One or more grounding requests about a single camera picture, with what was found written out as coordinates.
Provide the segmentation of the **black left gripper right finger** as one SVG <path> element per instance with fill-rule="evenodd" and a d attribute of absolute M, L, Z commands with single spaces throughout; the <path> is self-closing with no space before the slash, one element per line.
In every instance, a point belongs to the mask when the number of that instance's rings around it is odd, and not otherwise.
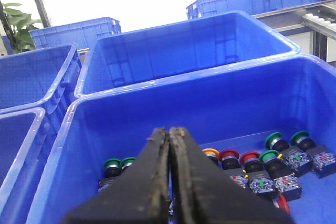
<path fill-rule="evenodd" d="M 293 223 L 273 203 L 239 187 L 202 152 L 185 127 L 171 127 L 175 223 Z"/>

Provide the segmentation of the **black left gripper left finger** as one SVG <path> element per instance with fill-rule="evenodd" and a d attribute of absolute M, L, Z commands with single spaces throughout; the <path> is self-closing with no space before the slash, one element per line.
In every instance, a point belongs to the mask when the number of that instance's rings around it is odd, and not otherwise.
<path fill-rule="evenodd" d="M 103 192 L 68 211 L 62 223 L 168 223 L 169 133 L 155 128 L 134 163 Z"/>

